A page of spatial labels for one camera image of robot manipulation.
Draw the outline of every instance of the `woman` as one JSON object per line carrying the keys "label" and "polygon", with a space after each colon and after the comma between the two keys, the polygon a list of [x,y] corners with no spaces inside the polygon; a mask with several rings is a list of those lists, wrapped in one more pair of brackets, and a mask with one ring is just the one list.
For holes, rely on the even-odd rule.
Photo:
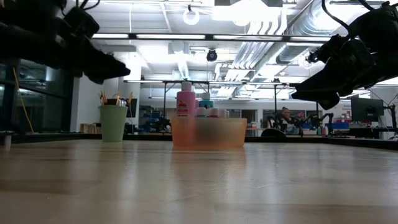
{"label": "woman", "polygon": [[290,115],[290,110],[286,107],[282,108],[282,130],[285,134],[298,134],[299,129],[295,127],[295,121]]}

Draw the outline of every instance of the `orange plastic bin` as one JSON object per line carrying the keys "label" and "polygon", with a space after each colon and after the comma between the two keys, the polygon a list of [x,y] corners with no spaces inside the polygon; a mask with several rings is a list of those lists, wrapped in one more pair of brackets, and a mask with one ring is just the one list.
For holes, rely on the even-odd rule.
{"label": "orange plastic bin", "polygon": [[243,147],[246,118],[171,119],[174,147],[237,148]]}

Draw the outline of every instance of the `green cup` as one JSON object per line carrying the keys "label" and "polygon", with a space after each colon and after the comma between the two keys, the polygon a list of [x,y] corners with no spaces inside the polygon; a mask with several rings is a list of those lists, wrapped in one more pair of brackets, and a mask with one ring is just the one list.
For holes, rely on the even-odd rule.
{"label": "green cup", "polygon": [[105,105],[100,107],[103,142],[121,142],[126,123],[127,107]]}

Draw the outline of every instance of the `computer monitor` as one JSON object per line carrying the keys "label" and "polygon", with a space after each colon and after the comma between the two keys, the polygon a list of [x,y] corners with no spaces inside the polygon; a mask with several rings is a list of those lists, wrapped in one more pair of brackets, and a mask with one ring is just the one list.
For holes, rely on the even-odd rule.
{"label": "computer monitor", "polygon": [[379,121],[379,116],[384,115],[383,101],[377,99],[351,98],[353,121]]}

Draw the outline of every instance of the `pink bottle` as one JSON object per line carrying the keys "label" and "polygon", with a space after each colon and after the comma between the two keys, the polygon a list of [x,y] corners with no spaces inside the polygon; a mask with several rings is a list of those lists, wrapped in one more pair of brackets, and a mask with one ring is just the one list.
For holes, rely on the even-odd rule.
{"label": "pink bottle", "polygon": [[191,89],[191,82],[182,82],[181,91],[177,93],[177,116],[195,116],[195,92]]}

